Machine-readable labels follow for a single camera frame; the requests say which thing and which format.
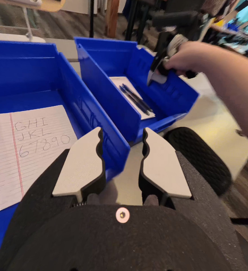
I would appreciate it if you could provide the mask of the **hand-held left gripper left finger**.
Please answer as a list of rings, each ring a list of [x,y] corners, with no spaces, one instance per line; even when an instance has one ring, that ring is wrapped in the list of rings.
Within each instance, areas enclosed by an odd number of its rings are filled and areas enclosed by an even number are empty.
[[[90,194],[103,191],[106,174],[102,144],[103,130],[97,127],[72,145],[52,192],[54,197],[75,196],[78,202],[86,202]]]

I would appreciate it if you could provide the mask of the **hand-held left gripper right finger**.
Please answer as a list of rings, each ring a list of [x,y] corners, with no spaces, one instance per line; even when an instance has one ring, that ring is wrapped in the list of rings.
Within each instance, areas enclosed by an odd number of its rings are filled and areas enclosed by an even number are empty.
[[[143,196],[156,195],[161,204],[171,197],[191,199],[191,190],[172,145],[149,127],[144,128],[142,139],[138,184]]]

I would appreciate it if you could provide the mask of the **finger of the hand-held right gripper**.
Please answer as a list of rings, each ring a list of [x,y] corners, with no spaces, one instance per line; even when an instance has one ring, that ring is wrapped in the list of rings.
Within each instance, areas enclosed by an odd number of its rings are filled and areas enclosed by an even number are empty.
[[[167,80],[167,75],[161,75],[154,71],[149,71],[148,77],[147,77],[147,86],[150,85],[152,81],[157,82],[159,84],[164,84]]]

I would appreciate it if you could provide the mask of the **blue retractable pen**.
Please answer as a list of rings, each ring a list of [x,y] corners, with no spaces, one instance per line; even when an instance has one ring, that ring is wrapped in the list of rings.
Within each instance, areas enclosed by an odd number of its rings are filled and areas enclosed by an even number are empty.
[[[134,98],[127,90],[125,90],[125,88],[124,87],[122,87],[122,86],[119,86],[120,87],[120,90],[123,92],[123,93],[125,93],[131,100],[132,100],[132,102],[143,112],[143,113],[145,113],[147,116],[150,116],[150,113],[148,112],[148,110],[143,106],[143,105],[141,105],[140,104],[140,102],[136,99],[136,98]]]
[[[135,99],[137,99],[148,111],[153,112],[153,110],[150,108],[150,106],[142,98],[140,98],[138,95],[136,95],[135,93],[133,93],[127,85],[122,84],[122,87],[129,94],[131,94]]]

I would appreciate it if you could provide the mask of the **white lined notepad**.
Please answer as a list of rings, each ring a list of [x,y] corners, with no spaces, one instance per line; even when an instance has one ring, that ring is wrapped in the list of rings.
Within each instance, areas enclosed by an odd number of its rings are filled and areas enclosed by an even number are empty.
[[[132,85],[132,83],[129,81],[129,79],[125,76],[112,76],[109,77],[109,79],[113,82],[113,84],[120,90],[120,86],[126,85],[139,99],[143,100],[137,89]],[[135,105],[135,103],[127,96],[127,94],[124,94],[126,96],[126,99],[129,101],[129,103],[132,105],[132,107],[139,113],[141,116],[141,120],[147,120],[152,119],[155,117],[155,114],[153,112],[149,112],[149,115],[145,114],[141,109],[139,109],[138,106]]]

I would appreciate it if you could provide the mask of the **blue plastic bin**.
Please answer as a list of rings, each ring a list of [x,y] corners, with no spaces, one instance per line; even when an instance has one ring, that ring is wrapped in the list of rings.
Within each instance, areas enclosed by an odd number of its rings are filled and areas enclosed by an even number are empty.
[[[121,173],[128,142],[56,46],[0,41],[0,113],[58,105],[64,106],[77,139],[103,128],[106,181]],[[17,205],[0,211],[0,246]]]
[[[85,37],[75,37],[74,41],[82,80],[128,142],[140,142],[146,127],[157,133],[168,128],[186,116],[199,97],[172,72],[166,83],[147,86],[154,56],[136,42]],[[142,120],[111,77],[128,79],[155,117]]]

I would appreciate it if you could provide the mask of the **person's right forearm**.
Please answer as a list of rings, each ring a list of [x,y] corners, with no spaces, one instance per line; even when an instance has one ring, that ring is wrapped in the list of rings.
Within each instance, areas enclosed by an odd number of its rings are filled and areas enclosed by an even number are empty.
[[[248,58],[202,44],[202,72],[248,138]]]

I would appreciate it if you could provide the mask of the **person's right hand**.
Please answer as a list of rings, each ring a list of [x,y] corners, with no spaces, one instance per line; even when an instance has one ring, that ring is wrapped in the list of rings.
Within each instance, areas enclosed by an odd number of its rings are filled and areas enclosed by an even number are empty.
[[[163,67],[166,70],[173,69],[177,75],[184,77],[188,77],[188,71],[207,74],[214,49],[214,46],[204,42],[185,42],[179,46],[175,55],[163,61]]]

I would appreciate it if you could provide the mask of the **black office chair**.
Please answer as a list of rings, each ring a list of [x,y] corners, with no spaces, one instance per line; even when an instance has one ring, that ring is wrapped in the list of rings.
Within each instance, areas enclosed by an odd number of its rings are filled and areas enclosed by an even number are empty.
[[[195,131],[178,127],[168,131],[164,139],[183,154],[218,196],[227,192],[232,183],[228,167]]]

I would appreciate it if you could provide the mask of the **wooden column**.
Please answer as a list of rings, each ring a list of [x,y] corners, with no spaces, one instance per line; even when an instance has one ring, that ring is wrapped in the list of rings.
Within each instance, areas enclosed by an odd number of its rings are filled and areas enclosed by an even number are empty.
[[[105,36],[112,39],[116,36],[119,2],[119,0],[107,0]]]

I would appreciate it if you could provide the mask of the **written lined paper sheet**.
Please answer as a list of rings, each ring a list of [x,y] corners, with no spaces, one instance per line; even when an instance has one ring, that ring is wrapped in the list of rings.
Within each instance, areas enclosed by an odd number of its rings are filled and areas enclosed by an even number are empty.
[[[19,203],[76,141],[63,105],[0,113],[0,211]]]

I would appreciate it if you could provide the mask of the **instruction sheet on wooden stand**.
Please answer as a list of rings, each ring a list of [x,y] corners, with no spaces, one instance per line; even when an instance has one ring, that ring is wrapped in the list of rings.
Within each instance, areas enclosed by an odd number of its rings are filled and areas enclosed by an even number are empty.
[[[64,6],[66,0],[9,0],[7,2],[20,7],[57,12]]]

